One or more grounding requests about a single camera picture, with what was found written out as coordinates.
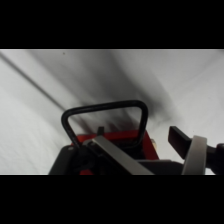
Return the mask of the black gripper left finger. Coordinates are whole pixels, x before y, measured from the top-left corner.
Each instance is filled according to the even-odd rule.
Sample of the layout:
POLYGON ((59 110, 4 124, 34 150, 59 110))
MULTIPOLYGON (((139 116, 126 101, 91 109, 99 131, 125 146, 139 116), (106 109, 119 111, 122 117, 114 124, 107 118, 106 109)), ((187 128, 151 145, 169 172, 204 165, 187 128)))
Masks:
POLYGON ((76 136, 57 155, 50 175, 153 175, 148 168, 152 148, 145 130, 76 136))

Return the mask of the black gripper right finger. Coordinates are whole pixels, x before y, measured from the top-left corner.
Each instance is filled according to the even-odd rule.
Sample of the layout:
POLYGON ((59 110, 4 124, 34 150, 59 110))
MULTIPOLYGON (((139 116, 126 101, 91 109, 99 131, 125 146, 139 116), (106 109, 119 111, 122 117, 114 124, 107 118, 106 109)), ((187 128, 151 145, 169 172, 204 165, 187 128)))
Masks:
POLYGON ((204 175, 206 168, 224 175, 224 143, 209 146, 205 137, 190 138, 176 126, 169 128, 168 142, 184 160, 183 175, 204 175))

